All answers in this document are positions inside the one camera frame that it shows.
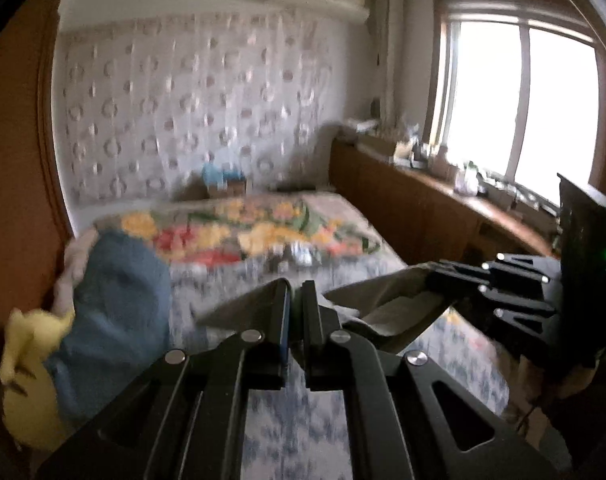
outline yellow cloth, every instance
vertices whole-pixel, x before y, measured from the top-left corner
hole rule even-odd
[[[56,390],[43,361],[58,349],[73,321],[73,309],[63,317],[14,309],[5,327],[3,421],[18,442],[33,449],[54,451],[70,433],[58,415]]]

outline window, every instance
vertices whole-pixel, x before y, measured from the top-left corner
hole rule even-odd
[[[439,20],[431,141],[448,146],[448,159],[473,160],[557,205],[557,173],[593,181],[606,95],[584,25],[491,3],[450,5]]]

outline wooden cabinet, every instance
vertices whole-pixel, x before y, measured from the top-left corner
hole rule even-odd
[[[407,264],[479,264],[501,251],[551,254],[538,234],[489,202],[454,195],[426,174],[396,168],[336,140],[330,183]]]
[[[416,247],[418,261],[463,260],[465,247],[476,228],[476,215],[437,191],[430,191],[425,202],[429,221],[425,222]]]

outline white wall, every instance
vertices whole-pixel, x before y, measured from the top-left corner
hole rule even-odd
[[[399,115],[425,126],[434,41],[434,0],[404,0],[403,68],[397,81]]]
[[[60,29],[71,30],[87,25],[144,18],[169,13],[207,12],[211,10],[244,12],[265,12],[274,8],[265,4],[266,0],[62,0],[59,8]],[[318,36],[325,38],[332,66],[332,78],[321,104],[319,124],[327,127],[345,117],[367,117],[372,97],[374,66],[373,40],[365,25],[352,25],[337,20],[320,17]],[[52,78],[53,88],[62,88],[60,81],[64,60],[54,55]],[[52,93],[52,116],[54,137],[57,143],[65,142],[65,111],[62,96]],[[65,175],[70,167],[65,160],[64,150],[57,150],[59,176],[62,180],[64,195],[70,220],[75,232],[85,229],[97,217],[110,214],[132,206],[149,206],[149,202],[136,204],[113,204],[110,206],[78,207],[69,200],[65,185]]]

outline window frame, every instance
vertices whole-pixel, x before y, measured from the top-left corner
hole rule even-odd
[[[518,25],[521,40],[521,82],[516,112],[512,150],[505,175],[501,178],[515,183],[528,119],[531,83],[529,31],[545,30],[587,43],[596,52],[598,71],[598,127],[589,184],[606,192],[606,51],[582,17],[566,0],[434,0],[434,40],[432,78],[423,142],[432,145],[447,142],[449,123],[455,100],[458,36],[462,16],[482,14],[496,21]]]

